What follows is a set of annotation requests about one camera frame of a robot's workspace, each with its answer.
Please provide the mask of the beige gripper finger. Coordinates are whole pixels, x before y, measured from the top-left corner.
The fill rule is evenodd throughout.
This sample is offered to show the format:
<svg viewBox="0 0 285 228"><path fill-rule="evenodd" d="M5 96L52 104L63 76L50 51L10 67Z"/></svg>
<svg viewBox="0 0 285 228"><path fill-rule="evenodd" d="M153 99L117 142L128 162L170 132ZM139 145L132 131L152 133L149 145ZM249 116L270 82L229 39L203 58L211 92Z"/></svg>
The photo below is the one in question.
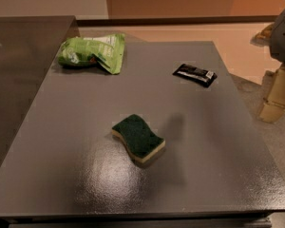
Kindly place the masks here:
<svg viewBox="0 0 285 228"><path fill-rule="evenodd" d="M258 117L265 123L275 123L285 114L285 64L275 72L267 71L262 86L264 96Z"/></svg>
<svg viewBox="0 0 285 228"><path fill-rule="evenodd" d="M261 32L257 33L254 37L255 41L260 45L268 46L270 44L273 26L273 24L270 24Z"/></svg>

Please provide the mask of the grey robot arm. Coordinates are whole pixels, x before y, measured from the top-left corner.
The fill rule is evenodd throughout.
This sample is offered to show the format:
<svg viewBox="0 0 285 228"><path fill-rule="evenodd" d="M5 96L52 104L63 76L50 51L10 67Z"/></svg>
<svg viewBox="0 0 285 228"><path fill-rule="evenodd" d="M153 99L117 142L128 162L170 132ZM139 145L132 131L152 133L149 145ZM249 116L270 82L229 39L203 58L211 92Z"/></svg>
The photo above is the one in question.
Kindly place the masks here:
<svg viewBox="0 0 285 228"><path fill-rule="evenodd" d="M281 63L275 72L265 74L271 76L271 81L258 113L263 122L275 123L285 114L285 9L272 24L257 33L251 43L268 46L271 57Z"/></svg>

